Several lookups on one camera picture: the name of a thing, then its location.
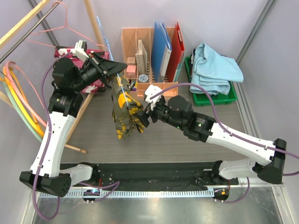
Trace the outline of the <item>olive yellow patterned trousers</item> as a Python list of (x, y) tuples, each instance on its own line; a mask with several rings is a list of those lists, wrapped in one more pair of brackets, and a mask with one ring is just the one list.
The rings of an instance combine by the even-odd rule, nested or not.
[(115, 123), (117, 137), (124, 140), (137, 130), (143, 133), (145, 126), (136, 117), (136, 114), (143, 111), (143, 105), (132, 98), (129, 94), (129, 82), (123, 75), (117, 75), (112, 81), (112, 117)]

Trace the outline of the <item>pink wire hanger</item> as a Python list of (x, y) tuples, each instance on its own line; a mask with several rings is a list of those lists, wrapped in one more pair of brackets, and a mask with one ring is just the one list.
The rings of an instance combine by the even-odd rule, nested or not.
[(61, 29), (66, 28), (66, 29), (70, 30), (71, 32), (79, 35), (80, 37), (83, 37), (84, 40), (92, 42), (95, 46), (102, 47), (104, 49), (108, 49), (108, 47), (106, 47), (105, 45), (100, 44), (99, 42), (96, 42), (96, 41), (92, 40), (91, 38), (89, 38), (89, 37), (81, 34), (80, 32), (72, 29), (71, 27), (69, 27), (69, 25), (68, 25), (68, 8), (67, 8), (67, 6), (62, 1), (58, 1), (58, 0), (54, 1), (51, 6), (54, 7), (54, 6), (59, 6), (59, 5), (62, 5), (64, 7), (64, 9), (65, 9), (65, 16), (64, 16), (64, 24), (63, 24), (63, 26), (56, 27), (56, 28), (48, 28), (46, 30), (42, 30), (42, 31), (39, 31), (39, 32), (33, 32), (30, 35), (40, 35), (41, 33), (49, 33), (50, 31), (61, 30)]

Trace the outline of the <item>colourful patterned trousers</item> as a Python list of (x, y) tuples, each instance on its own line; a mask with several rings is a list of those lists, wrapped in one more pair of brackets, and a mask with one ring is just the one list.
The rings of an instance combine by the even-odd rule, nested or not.
[(191, 66), (190, 66), (190, 76), (191, 76), (191, 83), (199, 84), (199, 76), (197, 72), (194, 71), (194, 67), (197, 68), (197, 60), (199, 59), (199, 54), (197, 48), (192, 50), (191, 54)]

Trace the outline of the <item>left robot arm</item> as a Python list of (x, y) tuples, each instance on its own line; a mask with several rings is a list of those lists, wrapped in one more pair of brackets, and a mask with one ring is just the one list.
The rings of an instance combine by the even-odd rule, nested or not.
[(29, 188), (58, 197), (64, 197), (70, 187), (80, 182), (90, 187), (99, 182), (95, 166), (90, 163), (80, 163), (65, 170), (60, 168), (67, 136), (83, 101), (81, 91), (97, 80), (111, 81), (127, 67), (126, 63), (102, 58), (98, 52), (85, 55), (81, 60), (84, 62), (82, 68), (66, 56), (53, 64), (55, 89), (47, 109), (45, 134), (34, 163), (19, 177)]

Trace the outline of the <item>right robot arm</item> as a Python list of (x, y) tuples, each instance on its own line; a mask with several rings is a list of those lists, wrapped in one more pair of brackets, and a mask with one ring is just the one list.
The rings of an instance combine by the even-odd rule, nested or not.
[(137, 118), (148, 127), (149, 121), (162, 121), (179, 130), (194, 141), (216, 144), (245, 155), (238, 161), (216, 161), (210, 172), (212, 183), (223, 184), (237, 177), (258, 177), (271, 184), (281, 184), (285, 164), (286, 142), (261, 140), (241, 133), (214, 118), (197, 113), (192, 104), (182, 96), (174, 96), (165, 101), (161, 97), (155, 106), (137, 113)]

